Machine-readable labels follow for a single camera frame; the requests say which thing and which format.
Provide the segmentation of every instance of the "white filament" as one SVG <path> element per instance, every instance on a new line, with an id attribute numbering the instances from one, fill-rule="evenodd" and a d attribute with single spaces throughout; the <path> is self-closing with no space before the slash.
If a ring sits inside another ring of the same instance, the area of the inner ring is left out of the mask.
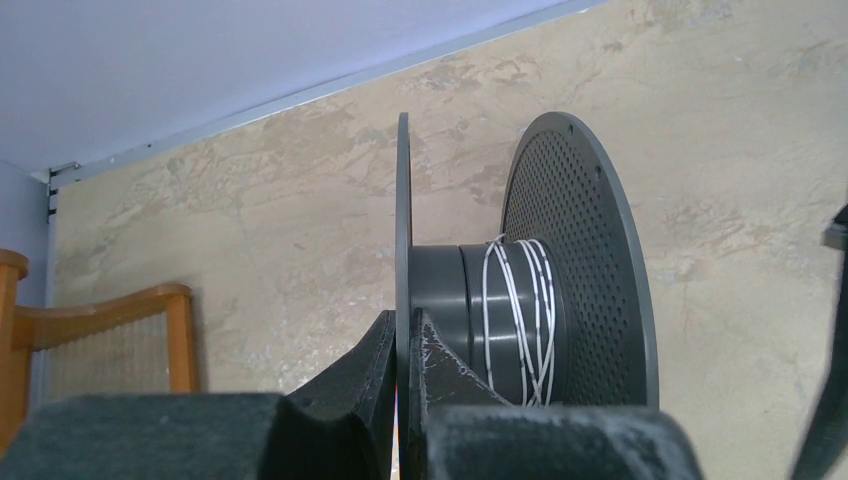
<path id="1" fill-rule="evenodd" d="M 501 267 L 501 273 L 506 283 L 507 294 L 509 296 L 510 307 L 512 309 L 513 325 L 518 347 L 518 363 L 521 374 L 521 389 L 522 389 L 522 406 L 544 406 L 551 402 L 551 393 L 553 391 L 554 380 L 554 334 L 556 332 L 556 307 L 554 304 L 554 286 L 553 275 L 551 274 L 551 266 L 548 260 L 545 248 L 538 240 L 518 240 L 516 243 L 521 246 L 524 252 L 524 257 L 530 270 L 533 283 L 533 294 L 535 297 L 534 313 L 536 326 L 536 367 L 533 365 L 533 355 L 530 351 L 530 346 L 527 342 L 527 328 L 524 323 L 524 314 L 521 310 L 521 305 L 518 301 L 518 292 L 515 285 L 515 277 L 510 266 L 509 258 L 507 257 L 506 248 L 503 245 L 504 235 L 498 235 L 494 241 L 489 243 L 486 249 L 486 254 L 483 257 L 483 348 L 486 359 L 486 374 L 489 382 L 489 388 L 495 389 L 492 375 L 492 358 L 490 334 L 489 334 L 489 257 L 492 253 L 498 259 L 498 264 Z M 545 348 L 542 348 L 542 328 L 541 317 L 544 312 L 545 324 L 548 329 L 548 341 Z M 527 392 L 527 377 L 530 377 L 530 385 L 533 389 L 528 397 Z M 547 379 L 547 391 L 545 392 L 545 380 Z"/>

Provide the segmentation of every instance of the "white ceiling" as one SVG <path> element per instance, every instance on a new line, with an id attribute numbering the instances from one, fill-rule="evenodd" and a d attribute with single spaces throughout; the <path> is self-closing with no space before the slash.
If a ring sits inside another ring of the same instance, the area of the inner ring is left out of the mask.
<path id="1" fill-rule="evenodd" d="M 4 0 L 0 160 L 101 160 L 558 3 Z"/>

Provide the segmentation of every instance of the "gray plastic spool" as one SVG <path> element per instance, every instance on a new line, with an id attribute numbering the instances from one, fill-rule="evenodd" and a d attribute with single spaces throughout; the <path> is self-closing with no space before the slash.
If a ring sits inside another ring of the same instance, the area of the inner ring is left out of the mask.
<path id="1" fill-rule="evenodd" d="M 485 379 L 481 284 L 486 245 L 412 245 L 409 152 L 404 113 L 398 125 L 395 218 L 398 384 L 409 381 L 409 320 L 415 308 L 432 312 L 443 340 Z M 653 312 L 633 216 L 609 157 L 576 117 L 547 113 L 528 127 L 507 182 L 501 231 L 511 259 L 524 255 L 510 242 L 535 238 L 554 264 L 558 331 L 552 400 L 657 408 Z M 515 265 L 524 268 L 514 273 L 525 319 L 533 318 L 529 268 L 521 261 Z M 495 390 L 520 403 L 512 312 L 503 276 L 491 259 L 489 279 Z M 539 339 L 533 322 L 527 323 L 535 351 Z M 407 388 L 398 390 L 403 419 Z"/>

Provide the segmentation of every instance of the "marbled wall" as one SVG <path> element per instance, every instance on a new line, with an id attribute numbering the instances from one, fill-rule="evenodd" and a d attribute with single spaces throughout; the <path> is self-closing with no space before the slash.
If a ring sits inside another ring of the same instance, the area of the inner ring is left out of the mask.
<path id="1" fill-rule="evenodd" d="M 393 307 L 397 114 L 415 241 L 498 229 L 522 128 L 581 117 L 651 280 L 661 403 L 712 478 L 783 476 L 827 352 L 848 7 L 613 0 L 64 188 L 56 303 L 197 291 L 204 385 L 290 391 Z"/>

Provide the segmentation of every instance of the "chair backrest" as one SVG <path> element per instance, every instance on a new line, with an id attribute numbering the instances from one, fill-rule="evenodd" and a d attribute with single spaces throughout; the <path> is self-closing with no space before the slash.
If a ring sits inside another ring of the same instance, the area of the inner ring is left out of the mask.
<path id="1" fill-rule="evenodd" d="M 27 268 L 26 257 L 0 249 L 0 455 L 43 400 L 198 390 L 190 288 L 163 284 L 70 308 L 17 306 Z"/>

